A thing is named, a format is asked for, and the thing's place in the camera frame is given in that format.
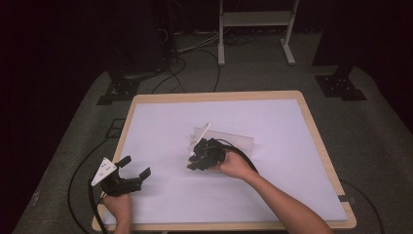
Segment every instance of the white metal frame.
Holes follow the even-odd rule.
[[[224,26],[269,26],[286,25],[285,37],[281,39],[282,49],[289,65],[295,64],[295,59],[289,49],[289,39],[294,25],[299,0],[294,0],[291,11],[277,12],[235,12],[224,13],[223,0],[219,1],[219,43],[218,64],[225,65]]]

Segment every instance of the table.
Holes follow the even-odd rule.
[[[285,38],[281,39],[282,49],[289,65],[295,64],[295,59],[289,49],[289,38],[294,25],[299,0],[294,0],[291,11],[277,12],[235,12],[225,13],[223,0],[219,2],[219,43],[218,64],[225,64],[224,55],[224,26],[274,26],[286,25]]]
[[[248,110],[251,111],[241,111],[244,112],[242,114],[240,110],[243,110],[244,107],[247,107]],[[213,108],[217,110],[218,114],[207,114],[208,111]],[[254,108],[261,108],[262,112],[257,115],[254,111]],[[236,115],[226,115],[222,112],[227,111],[238,111],[237,116],[245,117],[235,117]],[[179,120],[173,120],[173,116],[179,117]],[[300,92],[297,91],[278,91],[278,92],[233,92],[233,93],[209,93],[209,94],[178,94],[178,95],[142,95],[136,96],[131,104],[131,109],[127,117],[127,121],[122,132],[118,147],[116,149],[113,162],[118,162],[119,159],[125,157],[128,154],[138,154],[138,156],[132,158],[132,165],[126,166],[123,168],[123,172],[120,171],[120,175],[122,177],[131,177],[137,176],[143,169],[150,166],[152,169],[152,175],[147,178],[142,184],[142,191],[133,193],[133,200],[135,204],[138,204],[138,207],[134,208],[134,210],[139,210],[135,216],[137,216],[137,220],[143,220],[143,223],[138,223],[138,221],[133,225],[134,230],[139,231],[195,231],[195,230],[280,230],[284,229],[282,224],[277,221],[277,219],[272,220],[273,216],[268,216],[268,213],[264,206],[261,204],[261,200],[258,197],[253,197],[254,191],[248,191],[247,188],[243,187],[241,183],[238,183],[232,178],[222,177],[221,175],[214,175],[208,172],[193,172],[185,168],[186,159],[188,155],[185,155],[185,150],[182,148],[186,148],[187,142],[189,140],[189,135],[193,127],[201,127],[200,123],[204,123],[205,120],[202,119],[200,116],[207,116],[208,120],[211,120],[211,127],[214,126],[219,130],[223,130],[226,133],[234,133],[239,135],[244,135],[249,137],[254,137],[254,149],[251,155],[251,161],[255,164],[258,171],[261,175],[269,179],[272,183],[276,186],[280,187],[282,190],[287,190],[287,193],[290,195],[295,196],[298,200],[301,200],[303,203],[308,206],[315,206],[312,207],[313,210],[320,209],[321,213],[324,213],[320,208],[319,205],[311,204],[311,200],[315,200],[312,196],[307,196],[306,192],[294,191],[294,188],[290,187],[290,184],[294,184],[297,182],[306,182],[306,179],[310,176],[305,175],[304,173],[298,174],[296,178],[291,176],[290,169],[295,170],[294,167],[301,167],[299,172],[308,171],[309,175],[316,175],[315,179],[319,179],[317,175],[321,175],[323,177],[326,176],[326,184],[325,186],[326,191],[328,191],[328,187],[331,187],[334,196],[345,196],[345,192],[339,182],[337,174],[334,171],[332,163],[328,157],[327,151],[322,143],[321,137],[317,130],[316,124],[312,118],[310,110],[304,100],[304,97]],[[261,121],[255,121],[250,123],[250,125],[242,124],[243,121],[250,120],[251,116],[255,116],[254,118],[262,118]],[[141,131],[140,133],[136,132],[136,128],[148,128],[148,126],[154,125],[151,123],[155,123],[156,126],[160,124],[157,120],[163,121],[170,121],[168,129],[166,130],[165,126],[159,126],[161,129],[157,130],[154,126],[150,127],[153,128],[152,132],[159,131],[160,133],[173,133],[174,138],[168,136],[168,134],[163,134],[161,136],[153,137],[151,136],[151,131]],[[281,126],[278,124],[280,121],[284,121]],[[289,124],[296,124],[302,121],[301,127],[294,127],[288,126]],[[271,129],[272,126],[277,126],[276,133],[274,131],[268,131],[266,129]],[[283,128],[288,128],[289,133],[283,130]],[[301,157],[301,153],[293,153],[291,152],[282,152],[285,149],[294,151],[294,148],[297,148],[294,145],[294,142],[283,142],[283,140],[288,139],[289,137],[297,137],[295,136],[295,131],[303,132],[303,136],[309,137],[310,141],[300,141],[297,139],[300,145],[304,145],[305,152],[303,155],[308,155],[308,152],[312,150],[315,151],[316,157],[314,158],[307,158]],[[277,164],[269,164],[265,160],[265,156],[261,157],[262,155],[268,155],[268,153],[264,153],[263,151],[266,150],[266,147],[269,147],[268,138],[261,136],[262,133],[269,132],[270,134],[274,134],[274,143],[273,145],[277,146],[278,149],[275,151],[280,150],[280,152],[274,153],[277,159]],[[180,133],[188,133],[188,138],[185,138]],[[178,144],[162,144],[162,147],[159,144],[151,144],[151,141],[158,141],[158,142],[180,142]],[[146,152],[140,151],[141,149],[147,147],[148,150]],[[298,161],[288,162],[288,159],[284,158],[283,155],[288,155],[287,158],[298,157]],[[281,175],[285,175],[285,177],[276,175],[272,176],[272,173],[275,174],[280,173]],[[251,216],[246,215],[224,215],[224,216],[234,216],[235,218],[239,219],[228,219],[224,221],[216,221],[214,217],[216,215],[209,215],[207,214],[208,208],[206,207],[196,207],[194,209],[190,209],[189,212],[185,211],[188,209],[187,206],[177,205],[171,203],[166,203],[165,199],[162,197],[165,194],[167,196],[171,195],[178,197],[172,197],[174,203],[179,203],[179,198],[182,195],[178,195],[180,190],[185,192],[187,204],[191,205],[191,202],[195,201],[191,199],[191,194],[195,193],[197,196],[200,195],[200,190],[202,188],[194,185],[197,182],[203,182],[206,186],[209,184],[214,184],[214,186],[210,186],[209,189],[205,189],[202,191],[201,194],[208,193],[205,198],[203,198],[207,207],[215,206],[216,203],[219,203],[219,200],[226,201],[224,206],[231,206],[231,203],[234,202],[234,206],[230,207],[231,209],[223,209],[219,210],[219,214],[225,214],[227,212],[231,212],[231,210],[237,208],[237,200],[243,202],[245,199],[243,196],[246,194],[246,199],[249,199],[248,205],[246,205],[246,209],[249,213],[257,213]],[[301,189],[306,189],[304,187],[307,186],[308,189],[312,190],[313,192],[318,192],[321,189],[325,189],[320,187],[319,185],[323,184],[320,180],[319,182],[313,182],[311,186],[307,186],[306,184],[298,184],[298,187]],[[225,189],[211,189],[215,187],[225,186]],[[226,199],[227,194],[225,192],[227,190],[230,191],[242,191],[237,193],[238,196],[234,199]],[[208,198],[210,197],[219,197],[218,201],[209,202]],[[327,204],[326,207],[334,207],[336,204]],[[342,217],[334,217],[332,220],[328,220],[328,217],[325,218],[327,224],[333,229],[348,229],[353,228],[356,226],[357,221],[353,214],[352,208],[350,207],[349,202],[338,202],[338,206],[345,214],[346,218]],[[104,213],[104,206],[99,206],[100,215],[103,217]],[[93,221],[93,228],[98,230],[99,227],[95,220]],[[108,230],[113,230],[114,225],[108,224]]]

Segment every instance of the floor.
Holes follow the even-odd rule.
[[[336,173],[343,179],[342,185],[352,200],[357,218],[356,228],[335,232],[411,232],[412,134],[382,97],[373,79],[358,68],[352,71],[350,79],[366,100],[343,101],[323,95],[315,76],[331,74],[336,67],[311,66],[319,33],[292,34],[290,47],[296,59],[294,66],[286,62],[281,37],[279,33],[235,37],[237,40],[233,38],[232,45],[225,47],[226,64],[221,67],[214,57],[216,44],[203,47],[206,52],[181,55],[185,67],[181,60],[170,68],[175,74],[183,68],[176,75],[179,82],[175,77],[169,78],[171,73],[166,71],[142,81],[137,93],[300,91]],[[206,39],[205,35],[177,36],[181,49]],[[105,136],[114,119],[126,118],[131,104],[126,100],[96,105],[109,84],[106,72],[96,77],[15,233],[83,233],[67,206],[69,184],[72,212],[86,232],[95,233],[91,228],[94,215],[89,205],[87,180],[103,157],[113,158],[118,140]]]

